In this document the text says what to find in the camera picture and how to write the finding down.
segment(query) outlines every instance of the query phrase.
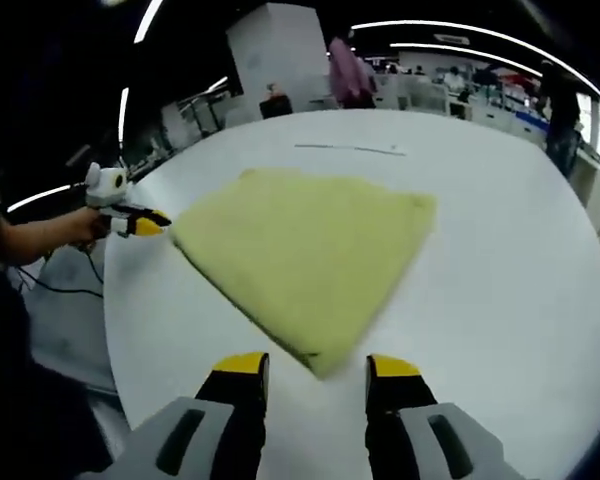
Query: table surface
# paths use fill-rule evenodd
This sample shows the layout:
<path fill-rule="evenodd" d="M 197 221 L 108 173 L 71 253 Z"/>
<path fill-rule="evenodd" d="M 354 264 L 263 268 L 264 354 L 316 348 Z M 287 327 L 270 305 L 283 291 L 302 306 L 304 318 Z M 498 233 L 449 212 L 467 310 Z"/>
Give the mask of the table surface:
<path fill-rule="evenodd" d="M 225 356 L 271 354 L 259 478 L 370 479 L 365 357 L 417 364 L 439 402 L 497 435 L 520 473 L 562 479 L 600 429 L 600 244 L 535 145 L 397 111 L 327 111 L 214 135 L 149 174 L 131 200 L 172 218 L 253 167 L 354 175 L 437 196 L 436 225 L 339 372 L 317 380 L 170 243 L 112 237 L 105 321 L 132 427 L 194 395 Z"/>

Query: ceiling light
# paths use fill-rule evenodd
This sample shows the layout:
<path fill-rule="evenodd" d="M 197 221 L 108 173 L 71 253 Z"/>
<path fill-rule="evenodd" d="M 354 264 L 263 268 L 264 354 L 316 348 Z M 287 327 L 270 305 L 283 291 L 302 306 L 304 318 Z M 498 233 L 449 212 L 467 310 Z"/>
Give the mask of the ceiling light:
<path fill-rule="evenodd" d="M 453 47 L 451 45 L 438 45 L 432 43 L 392 43 L 391 47 L 393 48 L 430 48 L 437 50 L 451 50 L 453 52 L 462 52 L 469 53 L 471 55 L 477 55 L 479 57 L 489 58 L 491 60 L 496 60 L 498 62 L 507 63 L 513 67 L 519 68 L 520 70 L 524 70 L 529 72 L 536 77 L 542 77 L 542 74 L 537 70 L 533 70 L 532 68 L 525 67 L 524 65 L 519 64 L 518 62 L 514 62 L 512 60 L 507 60 L 506 58 L 498 57 L 497 55 L 491 55 L 490 53 L 479 52 L 477 50 L 471 50 L 470 48 L 462 48 L 462 47 Z"/>
<path fill-rule="evenodd" d="M 395 25 L 428 25 L 433 27 L 449 27 L 449 28 L 459 28 L 461 30 L 469 30 L 472 32 L 484 33 L 485 35 L 491 35 L 493 37 L 498 37 L 503 40 L 507 40 L 509 42 L 513 42 L 521 47 L 525 47 L 529 50 L 536 52 L 539 55 L 542 55 L 548 60 L 551 60 L 553 63 L 560 65 L 562 68 L 567 70 L 569 73 L 577 77 L 580 81 L 582 81 L 585 85 L 591 88 L 594 92 L 596 92 L 600 96 L 600 89 L 596 87 L 587 77 L 578 72 L 575 68 L 567 65 L 565 62 L 560 60 L 559 58 L 554 57 L 548 52 L 541 50 L 538 47 L 535 47 L 527 42 L 519 40 L 514 37 L 510 37 L 509 35 L 505 35 L 504 33 L 494 32 L 493 30 L 487 30 L 486 28 L 474 27 L 472 25 L 464 25 L 462 23 L 453 23 L 453 22 L 439 22 L 436 20 L 389 20 L 384 22 L 373 22 L 373 23 L 362 23 L 360 25 L 354 25 L 351 27 L 352 30 L 360 30 L 363 28 L 374 28 L 374 27 L 388 27 Z"/>
<path fill-rule="evenodd" d="M 124 138 L 124 114 L 127 111 L 127 98 L 129 98 L 129 88 L 122 90 L 120 95 L 120 113 L 118 115 L 118 143 L 122 144 Z"/>
<path fill-rule="evenodd" d="M 31 202 L 33 202 L 35 200 L 38 200 L 39 198 L 43 198 L 43 197 L 46 197 L 48 195 L 53 195 L 54 193 L 62 192 L 64 190 L 69 190 L 70 188 L 71 188 L 71 185 L 63 185 L 62 187 L 53 188 L 53 189 L 48 190 L 46 192 L 37 193 L 36 195 L 33 195 L 32 197 L 25 198 L 24 200 L 20 200 L 19 202 L 14 203 L 13 205 L 11 205 L 9 208 L 7 208 L 7 213 L 11 213 L 16 208 L 20 208 L 20 207 L 26 205 L 27 203 L 31 203 Z"/>
<path fill-rule="evenodd" d="M 222 77 L 220 80 L 218 80 L 216 83 L 214 83 L 213 85 L 211 85 L 209 88 L 207 88 L 207 90 L 204 93 L 211 93 L 213 92 L 216 88 L 218 88 L 220 85 L 222 85 L 223 83 L 226 83 L 226 81 L 229 80 L 229 77 Z"/>
<path fill-rule="evenodd" d="M 149 30 L 149 26 L 151 26 L 153 17 L 156 16 L 160 5 L 162 5 L 162 0 L 151 0 L 147 10 L 144 12 L 144 16 L 142 17 L 138 31 L 136 32 L 136 38 L 133 39 L 133 43 L 140 43 L 144 40 L 147 30 Z"/>

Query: dark ceiling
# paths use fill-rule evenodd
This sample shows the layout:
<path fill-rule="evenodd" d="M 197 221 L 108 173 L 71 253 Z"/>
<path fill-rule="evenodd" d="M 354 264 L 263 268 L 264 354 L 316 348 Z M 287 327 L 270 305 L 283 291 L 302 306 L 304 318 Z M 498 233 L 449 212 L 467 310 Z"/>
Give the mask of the dark ceiling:
<path fill-rule="evenodd" d="M 54 171 L 85 143 L 114 132 L 120 91 L 130 87 L 127 120 L 141 125 L 157 109 L 206 89 L 224 75 L 239 82 L 224 31 L 262 4 L 255 0 L 164 0 L 143 43 L 133 45 L 149 0 L 104 8 L 97 0 L 0 2 L 0 165 L 19 171 Z M 316 8 L 325 35 L 339 24 L 426 19 L 502 32 L 553 53 L 600 87 L 600 0 L 578 8 L 564 2 L 359 3 L 292 1 Z M 429 42 L 431 27 L 360 30 L 358 53 L 391 53 L 392 42 Z M 470 48 L 538 69 L 540 58 L 519 46 L 467 34 Z"/>

